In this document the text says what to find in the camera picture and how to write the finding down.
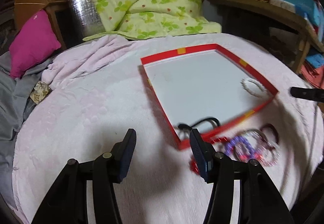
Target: red cloth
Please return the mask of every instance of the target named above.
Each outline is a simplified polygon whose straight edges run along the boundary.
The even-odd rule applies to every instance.
[[[300,72],[307,79],[307,81],[311,83],[314,87],[324,89],[324,82],[320,87],[320,83],[324,75],[324,65],[318,69],[314,69],[310,64],[308,64],[305,61],[304,64],[302,65]]]

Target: pile of bracelets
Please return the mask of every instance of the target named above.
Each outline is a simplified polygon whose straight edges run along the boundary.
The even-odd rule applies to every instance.
[[[270,129],[275,137],[274,142],[269,142],[264,134],[265,129]],[[253,137],[257,141],[257,145],[253,147],[247,137]],[[220,142],[224,142],[225,137],[221,137]],[[247,162],[250,159],[258,160],[263,166],[273,166],[279,159],[279,135],[272,124],[265,124],[260,130],[250,129],[235,136],[225,144],[225,155],[234,154],[239,161]],[[265,157],[266,152],[270,152],[272,158],[269,160]],[[199,174],[195,160],[192,158],[190,168],[193,172]]]

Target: yellow tape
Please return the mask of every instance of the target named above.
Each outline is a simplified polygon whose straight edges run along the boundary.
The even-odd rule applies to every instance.
[[[186,53],[186,48],[185,47],[178,48],[177,53],[178,53],[178,55],[185,54]]]
[[[242,58],[240,58],[240,64],[241,64],[243,67],[246,67],[246,66],[247,66],[247,63],[246,63]]]
[[[245,118],[250,117],[253,113],[255,113],[254,110],[249,110],[248,112],[244,113],[244,117]]]

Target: screw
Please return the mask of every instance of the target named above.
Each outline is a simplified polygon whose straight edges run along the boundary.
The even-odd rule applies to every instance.
[[[73,159],[73,158],[71,158],[71,159],[69,159],[69,160],[67,161],[67,164],[68,164],[69,166],[74,165],[75,163],[76,163],[76,160]]]
[[[254,165],[254,166],[257,166],[257,165],[259,164],[259,162],[258,162],[257,160],[255,160],[255,159],[251,159],[251,160],[250,160],[250,163],[251,163],[252,165]]]
[[[216,152],[215,157],[219,158],[219,159],[222,159],[224,157],[224,154],[222,152]]]
[[[104,153],[102,155],[102,157],[108,159],[108,158],[112,157],[112,153],[111,152],[106,152],[106,153]]]

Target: wooden table leg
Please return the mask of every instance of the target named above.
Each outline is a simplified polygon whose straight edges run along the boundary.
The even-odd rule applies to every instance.
[[[301,38],[299,41],[298,52],[295,58],[295,62],[291,68],[291,70],[295,72],[297,75],[299,74],[302,64],[305,61],[309,48],[310,48],[310,43],[308,42],[308,40],[306,38]]]

